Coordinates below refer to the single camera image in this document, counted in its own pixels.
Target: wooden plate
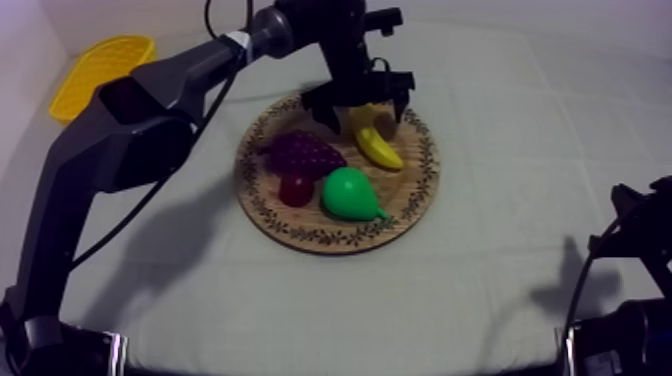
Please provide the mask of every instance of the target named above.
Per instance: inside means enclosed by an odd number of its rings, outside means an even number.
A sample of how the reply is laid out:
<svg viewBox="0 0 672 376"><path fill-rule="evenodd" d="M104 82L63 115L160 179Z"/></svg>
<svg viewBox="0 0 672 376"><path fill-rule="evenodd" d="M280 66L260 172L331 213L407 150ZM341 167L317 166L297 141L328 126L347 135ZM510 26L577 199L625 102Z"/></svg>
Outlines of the wooden plate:
<svg viewBox="0 0 672 376"><path fill-rule="evenodd" d="M407 109L397 125L392 116L379 116L376 126L404 160L404 168L391 172L374 166L359 153L348 119L339 113L342 134L334 135L303 110L299 96L280 100L247 130L238 147L236 190L250 220L266 235L296 250L321 255L363 252L390 242L413 226L429 207L439 183L439 155L427 126ZM338 149L348 165L369 177L386 220L346 222L325 215L320 207L324 179L315 186L313 200L302 208L285 206L278 198L280 177L267 172L266 156L257 149L292 129L306 129Z"/></svg>

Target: green pear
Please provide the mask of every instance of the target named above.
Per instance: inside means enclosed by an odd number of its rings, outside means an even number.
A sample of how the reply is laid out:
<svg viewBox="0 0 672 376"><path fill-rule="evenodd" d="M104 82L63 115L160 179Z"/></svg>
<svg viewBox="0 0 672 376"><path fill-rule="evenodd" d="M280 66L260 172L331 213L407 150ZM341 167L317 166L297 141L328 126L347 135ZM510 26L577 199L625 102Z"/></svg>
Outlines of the green pear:
<svg viewBox="0 0 672 376"><path fill-rule="evenodd" d="M324 207L335 216L356 221L371 221L388 215L378 205L378 197L364 173L356 168L334 170L324 183Z"/></svg>

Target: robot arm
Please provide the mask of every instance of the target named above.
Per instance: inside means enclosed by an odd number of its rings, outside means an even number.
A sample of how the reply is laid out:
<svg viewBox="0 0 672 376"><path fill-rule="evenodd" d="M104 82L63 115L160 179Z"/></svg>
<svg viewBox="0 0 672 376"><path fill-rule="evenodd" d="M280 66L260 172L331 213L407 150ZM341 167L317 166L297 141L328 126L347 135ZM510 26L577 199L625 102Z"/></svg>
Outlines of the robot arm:
<svg viewBox="0 0 672 376"><path fill-rule="evenodd" d="M17 283L0 305L0 326L20 373L65 374L54 371L65 341L58 315L94 196L157 182L179 169L195 129L204 126L210 89L262 56L282 58L319 43L333 81L304 94L316 120L338 130L328 116L334 105L392 100L403 110L412 74L373 72L364 43L366 31L390 35L401 23L398 9L366 13L364 0L277 0L256 14L249 34L231 33L98 87L49 150ZM356 100L348 99L355 93Z"/></svg>

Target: pear stem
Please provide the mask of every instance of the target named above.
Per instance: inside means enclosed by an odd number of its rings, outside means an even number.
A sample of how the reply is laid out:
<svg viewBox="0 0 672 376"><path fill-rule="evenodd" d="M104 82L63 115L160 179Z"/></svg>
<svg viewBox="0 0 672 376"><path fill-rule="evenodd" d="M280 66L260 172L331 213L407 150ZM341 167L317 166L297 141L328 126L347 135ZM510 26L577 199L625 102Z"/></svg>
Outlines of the pear stem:
<svg viewBox="0 0 672 376"><path fill-rule="evenodd" d="M385 210L383 210L383 208L378 208L378 212L377 212L377 214L378 214L378 216L379 216L380 218L382 218L382 219L387 219L387 218L390 217L390 215L387 214L387 213L385 212Z"/></svg>

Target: plastic banana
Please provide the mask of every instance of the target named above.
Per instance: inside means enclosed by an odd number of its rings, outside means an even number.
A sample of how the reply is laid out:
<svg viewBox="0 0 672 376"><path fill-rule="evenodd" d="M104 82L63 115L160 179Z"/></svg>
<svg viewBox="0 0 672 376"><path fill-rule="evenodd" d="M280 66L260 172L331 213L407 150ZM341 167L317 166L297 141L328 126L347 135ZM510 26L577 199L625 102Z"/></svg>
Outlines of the plastic banana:
<svg viewBox="0 0 672 376"><path fill-rule="evenodd" d="M404 162L385 142L375 127L376 116L381 112L376 106L366 104L350 109L350 119L355 139L362 152L374 163L390 170L401 170Z"/></svg>

